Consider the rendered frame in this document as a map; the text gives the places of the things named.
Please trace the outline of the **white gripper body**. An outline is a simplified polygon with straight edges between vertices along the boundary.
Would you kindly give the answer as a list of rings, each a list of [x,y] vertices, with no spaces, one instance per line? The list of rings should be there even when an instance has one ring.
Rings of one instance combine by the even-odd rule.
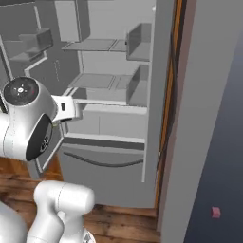
[[[76,100],[74,102],[74,110],[75,110],[75,120],[82,119],[83,118],[83,105]]]

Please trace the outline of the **grey fridge crisper drawer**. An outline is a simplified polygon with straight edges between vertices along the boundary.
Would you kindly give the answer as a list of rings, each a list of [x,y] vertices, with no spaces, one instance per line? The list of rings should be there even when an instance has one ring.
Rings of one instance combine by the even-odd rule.
[[[146,108],[87,104],[81,111],[81,119],[67,123],[69,133],[133,139],[146,137]]]

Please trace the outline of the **grey glass fridge shelf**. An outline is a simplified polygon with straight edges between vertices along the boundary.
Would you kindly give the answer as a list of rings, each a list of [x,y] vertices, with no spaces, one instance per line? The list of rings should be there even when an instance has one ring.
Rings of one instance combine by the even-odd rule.
[[[131,79],[130,75],[112,75],[112,74],[81,74],[71,83],[70,87],[80,88],[100,88],[114,90],[124,89]]]
[[[125,52],[126,41],[123,39],[86,39],[80,43],[69,43],[63,47],[63,50]]]

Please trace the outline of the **grey left fridge door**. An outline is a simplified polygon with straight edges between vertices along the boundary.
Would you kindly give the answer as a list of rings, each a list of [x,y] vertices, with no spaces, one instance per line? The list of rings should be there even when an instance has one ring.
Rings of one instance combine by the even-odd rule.
[[[59,19],[66,19],[71,6],[70,2],[56,0],[0,0],[0,103],[4,107],[3,113],[8,111],[3,88],[16,77],[37,80],[53,96],[70,96],[68,85],[80,68],[75,54],[63,52],[67,40],[61,37]],[[31,62],[12,61],[7,42],[18,41],[20,34],[34,34],[40,28],[51,30],[53,46]],[[51,141],[42,155],[32,161],[23,161],[31,178],[40,178],[49,167],[64,139],[63,122],[52,125]]]

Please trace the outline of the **grey fridge door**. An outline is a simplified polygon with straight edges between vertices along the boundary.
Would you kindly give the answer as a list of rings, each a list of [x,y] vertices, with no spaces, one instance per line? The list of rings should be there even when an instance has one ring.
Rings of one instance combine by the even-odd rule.
[[[134,183],[126,186],[128,197],[124,200],[124,207],[153,208],[155,204],[157,164],[174,12],[175,0],[156,0],[148,80],[144,158],[143,163],[140,163],[140,179],[136,178]]]
[[[16,77],[37,80],[53,96],[70,96],[68,85],[80,68],[75,54],[63,52],[67,40],[61,37],[59,19],[66,19],[71,6],[70,2],[56,0],[0,0],[0,103],[4,107],[3,113],[8,111],[3,88]],[[7,42],[18,41],[20,34],[34,34],[40,28],[51,30],[53,46],[31,62],[12,61]],[[52,125],[51,141],[42,155],[32,161],[23,161],[31,178],[40,178],[49,167],[64,139],[63,122]]]

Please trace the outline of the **grey fridge door bin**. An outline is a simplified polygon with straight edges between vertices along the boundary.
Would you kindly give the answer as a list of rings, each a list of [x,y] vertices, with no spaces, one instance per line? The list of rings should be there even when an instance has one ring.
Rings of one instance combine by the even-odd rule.
[[[18,41],[8,41],[10,59],[16,62],[31,62],[53,46],[49,28],[40,28],[34,34],[20,34]]]
[[[150,60],[151,23],[140,23],[126,35],[126,59],[148,62]]]
[[[148,65],[139,65],[126,88],[126,103],[131,106],[147,106]]]

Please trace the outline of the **grey fridge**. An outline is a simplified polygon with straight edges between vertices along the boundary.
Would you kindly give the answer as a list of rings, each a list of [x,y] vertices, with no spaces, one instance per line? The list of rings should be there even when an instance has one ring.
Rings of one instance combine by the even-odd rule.
[[[0,0],[0,157],[150,208],[174,0]]]

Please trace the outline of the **grey right fridge door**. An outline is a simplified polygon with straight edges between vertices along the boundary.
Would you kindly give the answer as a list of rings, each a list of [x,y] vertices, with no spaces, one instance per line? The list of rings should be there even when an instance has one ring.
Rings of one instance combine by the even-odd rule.
[[[148,80],[144,158],[143,163],[140,163],[140,179],[136,178],[134,183],[126,186],[128,197],[124,200],[124,207],[153,208],[155,204],[157,164],[174,12],[175,0],[156,0]]]

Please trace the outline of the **grey freezer drawer front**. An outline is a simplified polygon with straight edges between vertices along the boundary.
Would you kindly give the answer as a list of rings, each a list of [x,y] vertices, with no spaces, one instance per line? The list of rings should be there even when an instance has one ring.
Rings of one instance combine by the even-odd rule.
[[[126,186],[140,179],[143,153],[64,143],[58,157],[65,182],[91,188],[97,204],[124,207]]]

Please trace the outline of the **brown wooden cabinet side panel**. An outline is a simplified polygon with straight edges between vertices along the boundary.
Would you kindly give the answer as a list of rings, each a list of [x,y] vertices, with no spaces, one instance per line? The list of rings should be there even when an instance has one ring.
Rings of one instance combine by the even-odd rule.
[[[163,109],[159,160],[157,164],[158,180],[156,190],[155,208],[157,220],[161,219],[162,184],[166,164],[169,139],[172,135],[173,126],[176,119],[177,99],[178,99],[178,65],[181,53],[182,37],[186,17],[188,0],[176,0],[173,28],[170,37],[169,66],[167,71],[167,81],[165,89],[165,104]]]

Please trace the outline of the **tall grey cabinet panel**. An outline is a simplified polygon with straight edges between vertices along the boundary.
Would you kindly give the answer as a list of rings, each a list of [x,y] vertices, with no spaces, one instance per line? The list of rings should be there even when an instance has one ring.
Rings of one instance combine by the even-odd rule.
[[[161,243],[243,243],[243,0],[188,0],[160,205]]]

